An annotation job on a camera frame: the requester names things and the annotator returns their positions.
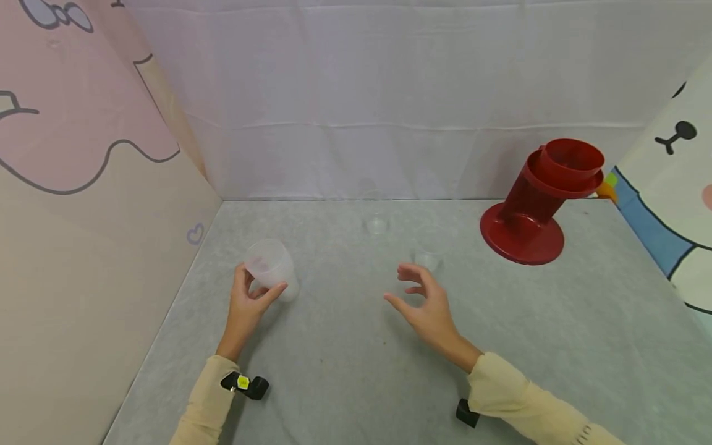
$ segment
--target sleeve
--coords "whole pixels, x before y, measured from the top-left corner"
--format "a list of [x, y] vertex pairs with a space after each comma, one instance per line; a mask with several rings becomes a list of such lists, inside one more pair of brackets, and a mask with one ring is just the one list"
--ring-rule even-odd
[[225, 357], [213, 355], [198, 377], [188, 399], [185, 414], [178, 422], [170, 445], [215, 445], [230, 410], [233, 392], [220, 385], [225, 376], [238, 371]]
[[539, 445], [624, 445], [492, 352], [469, 375], [470, 410], [499, 417]]

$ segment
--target red object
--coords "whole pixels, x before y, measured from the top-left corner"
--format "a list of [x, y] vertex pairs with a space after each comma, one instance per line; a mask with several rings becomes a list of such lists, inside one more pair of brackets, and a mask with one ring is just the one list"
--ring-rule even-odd
[[554, 139], [539, 147], [534, 174], [562, 190], [580, 190], [603, 167], [603, 154], [596, 147], [576, 139]]
[[564, 233], [553, 216], [567, 199], [585, 198], [601, 185], [602, 165], [603, 155], [592, 145], [572, 139], [549, 142], [529, 155], [507, 199], [482, 216], [482, 237], [516, 263], [554, 261], [564, 249]]

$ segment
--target wall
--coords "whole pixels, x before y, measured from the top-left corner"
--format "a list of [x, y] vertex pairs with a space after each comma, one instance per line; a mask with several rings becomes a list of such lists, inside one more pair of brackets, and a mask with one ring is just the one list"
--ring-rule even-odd
[[712, 335], [712, 56], [606, 178], [611, 197]]
[[556, 137], [610, 169], [712, 33], [709, 1], [125, 3], [226, 199], [504, 197]]
[[2, 9], [1, 441], [97, 444], [220, 199], [120, 1]]

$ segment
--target red funnel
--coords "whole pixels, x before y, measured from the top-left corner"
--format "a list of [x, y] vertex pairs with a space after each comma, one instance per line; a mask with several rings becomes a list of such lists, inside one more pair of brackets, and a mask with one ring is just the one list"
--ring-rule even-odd
[[[560, 149], [560, 141], [566, 141], [563, 147], [586, 146], [586, 153]], [[555, 149], [547, 152], [553, 142]], [[564, 233], [553, 216], [567, 199], [585, 198], [601, 185], [600, 167], [593, 173], [581, 168], [598, 164], [599, 159], [602, 166], [603, 155], [592, 145], [576, 140], [555, 140], [535, 151], [527, 158], [507, 199], [482, 216], [482, 237], [495, 252], [516, 263], [534, 266], [554, 261], [564, 249]]]

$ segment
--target table surface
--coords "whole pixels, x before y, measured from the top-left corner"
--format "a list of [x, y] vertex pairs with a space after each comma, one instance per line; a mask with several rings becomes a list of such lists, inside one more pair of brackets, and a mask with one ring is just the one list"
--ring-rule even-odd
[[[708, 443], [712, 344], [614, 205], [567, 202], [561, 257], [532, 267], [485, 244], [478, 223], [492, 204], [225, 202], [105, 443], [168, 443], [221, 337], [235, 264], [279, 238], [301, 292], [270, 308], [243, 353], [242, 370], [271, 388], [235, 398], [221, 443], [527, 444], [499, 419], [457, 421], [466, 375], [382, 299], [405, 287], [397, 264], [430, 223], [455, 233], [436, 278], [464, 336], [628, 445]], [[383, 205], [389, 231], [370, 236], [362, 215]]]

